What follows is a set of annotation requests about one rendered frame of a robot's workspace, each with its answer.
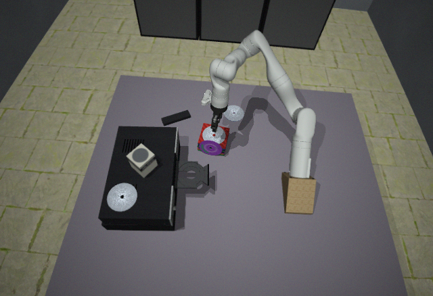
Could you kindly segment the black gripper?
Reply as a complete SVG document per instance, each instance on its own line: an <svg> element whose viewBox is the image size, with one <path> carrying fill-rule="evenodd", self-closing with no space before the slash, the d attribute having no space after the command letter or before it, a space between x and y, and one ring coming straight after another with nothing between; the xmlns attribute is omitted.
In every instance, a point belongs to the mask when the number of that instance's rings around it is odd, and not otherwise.
<svg viewBox="0 0 433 296"><path fill-rule="evenodd" d="M228 105L227 105L228 107ZM210 108L213 111L213 117L212 117L212 123L211 123L211 129L213 132L217 132L218 123L220 122L223 112L227 110L227 107L224 108L216 108L210 104ZM219 121L218 121L219 119Z"/></svg>

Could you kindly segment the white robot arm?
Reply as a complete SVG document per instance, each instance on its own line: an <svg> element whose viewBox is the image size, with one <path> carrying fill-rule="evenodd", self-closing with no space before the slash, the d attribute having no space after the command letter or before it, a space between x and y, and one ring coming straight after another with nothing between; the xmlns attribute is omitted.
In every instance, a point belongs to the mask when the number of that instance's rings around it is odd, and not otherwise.
<svg viewBox="0 0 433 296"><path fill-rule="evenodd" d="M253 31L224 60L214 59L211 62L209 72L212 91L206 90L201 105L205 106L211 103L216 108L227 107L229 81L235 78L236 70L245 60L259 53L260 50L266 61L267 80L296 125L296 132L292 135L289 175L296 178L309 178L311 143L315 133L316 115L311 108L301 108L303 106L296 97L290 77L277 60L262 32Z"/></svg>

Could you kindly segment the black flat bar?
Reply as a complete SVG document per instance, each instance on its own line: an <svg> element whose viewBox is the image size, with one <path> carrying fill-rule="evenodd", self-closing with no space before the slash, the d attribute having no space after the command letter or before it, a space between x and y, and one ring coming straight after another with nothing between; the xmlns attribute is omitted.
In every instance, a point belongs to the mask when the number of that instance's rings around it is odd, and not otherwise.
<svg viewBox="0 0 433 296"><path fill-rule="evenodd" d="M162 118L164 126L190 118L188 110Z"/></svg>

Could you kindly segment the silver cd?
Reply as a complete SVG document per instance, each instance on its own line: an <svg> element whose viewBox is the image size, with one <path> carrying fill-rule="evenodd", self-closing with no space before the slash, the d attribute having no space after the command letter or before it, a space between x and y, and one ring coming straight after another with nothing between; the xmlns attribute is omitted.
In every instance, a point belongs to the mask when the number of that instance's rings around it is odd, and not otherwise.
<svg viewBox="0 0 433 296"><path fill-rule="evenodd" d="M215 136L213 136L215 134ZM214 141L221 144L225 140L225 131L221 127L217 127L217 132L213 132L211 126L204 129L202 137L205 141Z"/></svg>
<svg viewBox="0 0 433 296"><path fill-rule="evenodd" d="M121 199L120 196L124 195ZM135 187L128 183L120 183L114 186L107 196L107 202L111 209L117 212L123 212L131 208L137 200L137 191Z"/></svg>
<svg viewBox="0 0 433 296"><path fill-rule="evenodd" d="M233 114L235 112L235 114ZM224 112L226 119L237 122L244 117L244 111L241 107L236 105L230 105L227 107L227 110Z"/></svg>

